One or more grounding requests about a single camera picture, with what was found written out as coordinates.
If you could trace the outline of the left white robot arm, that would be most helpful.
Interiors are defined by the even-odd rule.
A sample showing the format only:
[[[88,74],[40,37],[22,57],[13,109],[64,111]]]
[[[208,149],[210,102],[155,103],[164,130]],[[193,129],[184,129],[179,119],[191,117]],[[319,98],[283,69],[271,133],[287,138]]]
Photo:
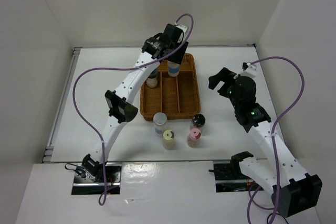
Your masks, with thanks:
[[[141,86],[163,60],[182,62],[191,31],[191,27],[178,23],[167,24],[164,32],[144,42],[134,67],[127,70],[125,79],[114,90],[105,92],[104,97],[109,110],[106,125],[98,134],[100,143],[82,160],[86,176],[91,181],[98,182],[106,178],[105,165],[112,146],[121,130],[138,113],[133,101]]]

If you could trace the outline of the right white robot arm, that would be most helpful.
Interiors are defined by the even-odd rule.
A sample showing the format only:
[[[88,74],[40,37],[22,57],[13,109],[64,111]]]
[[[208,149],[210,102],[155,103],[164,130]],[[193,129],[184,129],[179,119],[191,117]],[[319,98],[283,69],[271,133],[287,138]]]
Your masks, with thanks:
[[[290,217],[315,207],[320,196],[322,181],[310,175],[292,155],[266,110],[257,103],[254,66],[236,74],[223,68],[209,77],[208,87],[230,100],[236,120],[261,148],[271,168],[260,164],[248,151],[235,154],[230,160],[230,172],[235,178],[247,176],[270,196],[274,207],[283,217]]]

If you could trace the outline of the brown wicker divided tray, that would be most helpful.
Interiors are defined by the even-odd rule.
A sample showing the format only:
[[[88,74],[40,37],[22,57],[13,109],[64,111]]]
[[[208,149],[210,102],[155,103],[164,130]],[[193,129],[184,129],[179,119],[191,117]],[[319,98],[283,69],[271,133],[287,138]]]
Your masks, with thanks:
[[[169,76],[166,61],[157,70],[157,86],[149,88],[143,84],[141,87],[140,113],[143,118],[152,121],[155,114],[162,112],[168,120],[183,120],[200,113],[201,103],[193,55],[185,54],[176,77]]]

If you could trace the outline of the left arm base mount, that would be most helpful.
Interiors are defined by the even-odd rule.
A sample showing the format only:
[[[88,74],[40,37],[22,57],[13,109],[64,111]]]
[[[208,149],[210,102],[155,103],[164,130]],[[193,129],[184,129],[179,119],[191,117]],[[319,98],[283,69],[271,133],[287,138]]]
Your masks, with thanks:
[[[75,172],[72,184],[72,195],[99,195],[104,191],[103,174],[100,172],[95,179],[85,172],[84,168],[76,163],[66,163],[65,169]],[[121,163],[106,164],[106,180],[108,195],[118,195],[120,193]]]

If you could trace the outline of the silver-lid blue-label bottle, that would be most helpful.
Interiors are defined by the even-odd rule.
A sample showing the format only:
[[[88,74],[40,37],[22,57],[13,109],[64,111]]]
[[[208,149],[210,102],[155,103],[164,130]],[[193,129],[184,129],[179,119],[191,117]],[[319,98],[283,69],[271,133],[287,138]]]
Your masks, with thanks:
[[[167,116],[163,112],[158,112],[153,117],[154,129],[157,135],[162,136],[167,129]]]
[[[168,67],[168,75],[170,77],[176,77],[178,76],[179,72],[180,72],[180,64],[178,63],[174,63],[174,62],[171,62],[171,61],[168,61],[167,62],[167,67]]]

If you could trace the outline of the yellow-lid spice bottle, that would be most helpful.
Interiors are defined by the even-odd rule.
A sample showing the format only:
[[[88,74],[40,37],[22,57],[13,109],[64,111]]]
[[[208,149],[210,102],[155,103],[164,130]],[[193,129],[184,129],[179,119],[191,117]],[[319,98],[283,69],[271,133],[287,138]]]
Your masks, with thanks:
[[[163,146],[167,150],[171,150],[175,147],[175,135],[172,130],[165,130],[163,132]]]

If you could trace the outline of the pink-lid spice bottle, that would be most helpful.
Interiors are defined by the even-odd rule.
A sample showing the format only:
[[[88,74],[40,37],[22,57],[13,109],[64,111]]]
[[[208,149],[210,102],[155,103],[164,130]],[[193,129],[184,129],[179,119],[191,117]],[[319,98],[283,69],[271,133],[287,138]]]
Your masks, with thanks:
[[[198,128],[193,128],[187,137],[187,144],[189,147],[197,148],[200,144],[201,131]]]

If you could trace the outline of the black-lid spice bottle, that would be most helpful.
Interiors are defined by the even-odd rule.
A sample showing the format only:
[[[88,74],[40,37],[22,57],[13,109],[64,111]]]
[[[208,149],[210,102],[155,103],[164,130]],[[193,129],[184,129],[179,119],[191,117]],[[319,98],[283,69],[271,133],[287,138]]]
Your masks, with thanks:
[[[146,85],[149,88],[155,88],[157,86],[157,83],[158,83],[157,76],[158,76],[158,71],[156,69],[154,69],[150,73],[150,75],[148,76],[148,78],[146,79]]]
[[[193,116],[190,124],[190,129],[199,129],[200,131],[204,127],[206,122],[205,116],[203,114],[196,114]]]

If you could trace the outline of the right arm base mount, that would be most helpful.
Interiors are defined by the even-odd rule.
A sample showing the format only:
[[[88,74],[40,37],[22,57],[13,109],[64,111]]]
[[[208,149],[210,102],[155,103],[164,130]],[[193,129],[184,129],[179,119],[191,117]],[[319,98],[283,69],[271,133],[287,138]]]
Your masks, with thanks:
[[[217,193],[232,193],[248,191],[251,187],[252,190],[257,188],[251,178],[245,175],[236,175],[229,161],[213,161],[213,168],[208,171],[214,175]]]

